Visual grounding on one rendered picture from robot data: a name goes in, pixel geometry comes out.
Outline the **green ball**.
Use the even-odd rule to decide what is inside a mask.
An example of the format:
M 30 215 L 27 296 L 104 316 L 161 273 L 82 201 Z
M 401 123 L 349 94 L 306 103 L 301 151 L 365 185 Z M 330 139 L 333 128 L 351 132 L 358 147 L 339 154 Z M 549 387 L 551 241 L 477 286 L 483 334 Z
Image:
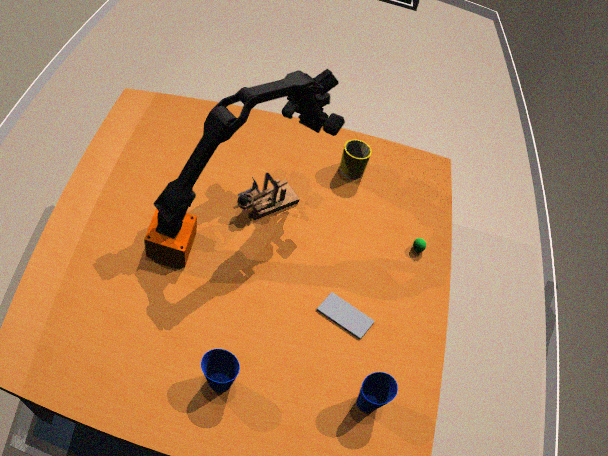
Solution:
M 414 240 L 413 247 L 416 252 L 422 252 L 426 248 L 426 242 L 424 239 L 416 239 Z

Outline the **dark blue cup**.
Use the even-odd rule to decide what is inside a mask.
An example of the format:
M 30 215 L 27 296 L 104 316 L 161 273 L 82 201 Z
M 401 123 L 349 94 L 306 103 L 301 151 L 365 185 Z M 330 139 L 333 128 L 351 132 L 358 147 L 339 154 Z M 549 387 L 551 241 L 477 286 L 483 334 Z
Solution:
M 239 375 L 238 359 L 233 353 L 224 349 L 209 350 L 201 361 L 202 372 L 214 391 L 227 391 Z
M 357 407 L 363 412 L 372 412 L 392 401 L 398 384 L 390 374 L 376 372 L 368 375 L 362 383 L 357 397 Z

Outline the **yellow cylindrical cup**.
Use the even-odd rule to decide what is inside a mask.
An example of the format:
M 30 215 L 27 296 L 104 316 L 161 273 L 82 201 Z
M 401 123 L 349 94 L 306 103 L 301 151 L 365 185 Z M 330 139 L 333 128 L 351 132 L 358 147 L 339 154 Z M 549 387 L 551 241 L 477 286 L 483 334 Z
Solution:
M 363 176 L 372 150 L 364 141 L 352 139 L 345 143 L 340 172 L 347 178 L 358 179 Z

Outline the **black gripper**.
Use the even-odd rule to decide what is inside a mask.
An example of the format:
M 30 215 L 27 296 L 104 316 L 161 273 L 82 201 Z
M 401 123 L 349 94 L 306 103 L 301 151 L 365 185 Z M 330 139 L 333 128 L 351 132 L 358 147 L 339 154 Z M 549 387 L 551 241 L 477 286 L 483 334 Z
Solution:
M 316 98 L 317 99 L 317 98 Z M 338 134 L 338 132 L 343 127 L 344 118 L 336 113 L 331 113 L 330 116 L 327 113 L 323 112 L 323 108 L 320 110 L 319 103 L 321 103 L 320 99 L 317 99 L 317 103 L 312 109 L 300 109 L 297 106 L 297 103 L 294 105 L 290 101 L 286 103 L 286 105 L 282 109 L 282 115 L 285 118 L 292 118 L 292 114 L 294 112 L 299 113 L 299 123 L 311 128 L 312 130 L 320 133 L 320 128 L 322 127 L 325 133 L 328 133 L 332 136 Z M 329 117 L 329 118 L 328 118 Z

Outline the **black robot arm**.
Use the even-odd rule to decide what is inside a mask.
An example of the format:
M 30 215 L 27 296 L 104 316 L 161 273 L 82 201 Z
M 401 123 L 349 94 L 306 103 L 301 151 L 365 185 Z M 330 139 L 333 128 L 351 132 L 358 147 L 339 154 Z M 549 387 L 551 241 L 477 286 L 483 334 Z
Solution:
M 155 200 L 158 209 L 156 232 L 175 238 L 179 233 L 188 207 L 191 207 L 196 193 L 193 186 L 203 172 L 219 144 L 229 140 L 247 121 L 250 111 L 259 103 L 287 97 L 300 109 L 312 109 L 320 99 L 321 107 L 330 104 L 329 90 L 338 85 L 332 71 L 312 78 L 307 73 L 295 71 L 284 79 L 254 87 L 244 87 L 234 95 L 222 99 L 208 114 L 204 122 L 203 136 L 199 140 L 179 177 L 168 183 L 165 190 Z M 317 99 L 316 99 L 317 98 Z M 244 106 L 237 118 L 226 107 L 241 101 Z

